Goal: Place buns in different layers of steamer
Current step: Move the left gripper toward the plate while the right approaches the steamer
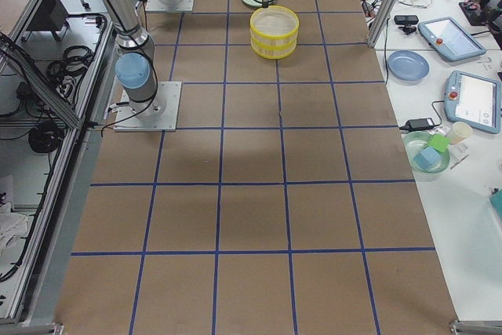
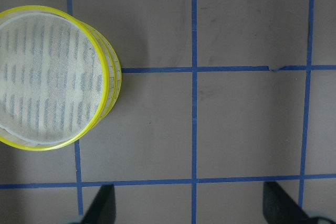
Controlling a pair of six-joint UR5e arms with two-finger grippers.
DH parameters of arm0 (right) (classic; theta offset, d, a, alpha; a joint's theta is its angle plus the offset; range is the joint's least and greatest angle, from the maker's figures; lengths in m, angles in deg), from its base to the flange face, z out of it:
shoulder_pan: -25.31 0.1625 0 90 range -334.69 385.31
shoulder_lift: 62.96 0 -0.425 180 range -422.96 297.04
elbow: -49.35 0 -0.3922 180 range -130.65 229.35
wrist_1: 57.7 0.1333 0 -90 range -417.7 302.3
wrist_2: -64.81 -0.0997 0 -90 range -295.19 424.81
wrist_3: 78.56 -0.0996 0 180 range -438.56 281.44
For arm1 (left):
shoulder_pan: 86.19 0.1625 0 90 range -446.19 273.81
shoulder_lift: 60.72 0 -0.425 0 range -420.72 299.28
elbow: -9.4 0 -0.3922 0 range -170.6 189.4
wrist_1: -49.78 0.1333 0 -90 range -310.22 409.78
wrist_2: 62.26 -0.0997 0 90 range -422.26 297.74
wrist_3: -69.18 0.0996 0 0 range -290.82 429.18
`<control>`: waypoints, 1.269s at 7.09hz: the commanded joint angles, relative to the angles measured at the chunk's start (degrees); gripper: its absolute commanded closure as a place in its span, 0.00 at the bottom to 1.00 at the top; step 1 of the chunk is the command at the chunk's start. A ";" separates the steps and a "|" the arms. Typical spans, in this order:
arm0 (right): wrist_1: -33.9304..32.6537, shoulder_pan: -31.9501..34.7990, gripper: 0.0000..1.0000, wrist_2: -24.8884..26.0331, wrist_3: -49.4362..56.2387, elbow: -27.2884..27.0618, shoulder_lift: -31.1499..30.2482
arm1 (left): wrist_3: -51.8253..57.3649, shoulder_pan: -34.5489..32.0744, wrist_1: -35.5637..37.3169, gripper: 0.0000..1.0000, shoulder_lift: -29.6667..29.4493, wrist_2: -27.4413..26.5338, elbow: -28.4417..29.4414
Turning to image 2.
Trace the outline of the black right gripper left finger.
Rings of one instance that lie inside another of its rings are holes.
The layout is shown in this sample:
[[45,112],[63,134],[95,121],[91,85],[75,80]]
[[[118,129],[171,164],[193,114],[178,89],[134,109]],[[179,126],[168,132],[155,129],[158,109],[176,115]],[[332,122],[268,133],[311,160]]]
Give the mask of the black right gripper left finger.
[[101,186],[82,223],[115,223],[115,203],[114,185]]

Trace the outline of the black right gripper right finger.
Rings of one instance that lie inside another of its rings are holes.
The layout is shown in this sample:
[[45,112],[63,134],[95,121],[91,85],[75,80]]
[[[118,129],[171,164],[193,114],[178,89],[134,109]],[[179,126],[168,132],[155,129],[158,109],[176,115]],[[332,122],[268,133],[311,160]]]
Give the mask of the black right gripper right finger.
[[267,223],[315,223],[277,182],[263,184],[263,216]]

